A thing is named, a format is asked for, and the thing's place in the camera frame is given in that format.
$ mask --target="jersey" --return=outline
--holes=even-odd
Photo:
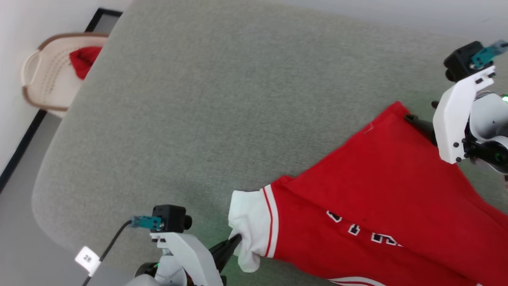
[[[298,177],[235,191],[242,269],[266,256],[340,285],[505,285],[508,218],[405,114],[397,102]]]

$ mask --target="cable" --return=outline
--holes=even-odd
[[[113,244],[115,244],[116,240],[118,239],[118,237],[120,236],[120,234],[123,232],[123,230],[129,225],[132,223],[132,220],[128,220],[126,223],[124,223],[120,229],[116,232],[115,236],[113,237],[113,239],[111,240],[111,242],[109,243],[108,247],[106,248],[106,250],[104,250],[104,253],[102,253],[101,255],[101,258],[99,258],[99,261],[102,262],[104,260],[104,258],[106,258],[106,255],[108,255],[109,251],[111,250],[111,248],[113,247]],[[88,276],[85,280],[85,282],[83,282],[83,285],[82,286],[86,286],[89,282],[90,282],[90,279],[92,278],[92,276]]]

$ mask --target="beige basket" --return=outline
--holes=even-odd
[[[21,68],[25,100],[64,117],[83,83],[71,65],[69,54],[83,47],[102,47],[107,39],[107,34],[73,33],[56,35],[44,41]],[[29,67],[33,66],[35,69],[30,76]]]

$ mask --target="black baseboard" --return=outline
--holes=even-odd
[[[122,12],[107,10],[103,8],[97,9],[97,12],[95,13],[92,20],[86,27],[85,32],[93,32],[93,30],[95,29],[95,27],[97,26],[103,15],[120,17],[122,15]],[[16,166],[18,165],[19,161],[21,161],[21,158],[23,158],[23,154],[25,154],[28,145],[30,144],[32,138],[35,135],[35,132],[39,128],[46,114],[47,111],[40,109],[39,112],[37,112],[37,114],[35,115],[34,120],[32,120],[32,123],[30,124],[25,135],[23,136],[23,139],[21,139],[18,148],[16,148],[14,155],[12,155],[11,160],[9,160],[9,163],[7,163],[7,166],[0,175],[0,193],[7,185],[7,182],[9,181],[9,178],[12,176],[12,173],[14,173],[14,170],[16,169]]]

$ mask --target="striped trim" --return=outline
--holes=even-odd
[[[383,283],[365,277],[343,277],[329,279],[330,282],[341,286],[386,286]]]
[[[268,236],[268,246],[266,247],[265,257],[273,258],[279,236],[279,212],[277,210],[275,197],[273,196],[272,186],[268,185],[264,187],[263,194],[265,194],[266,204],[270,212],[270,234]]]

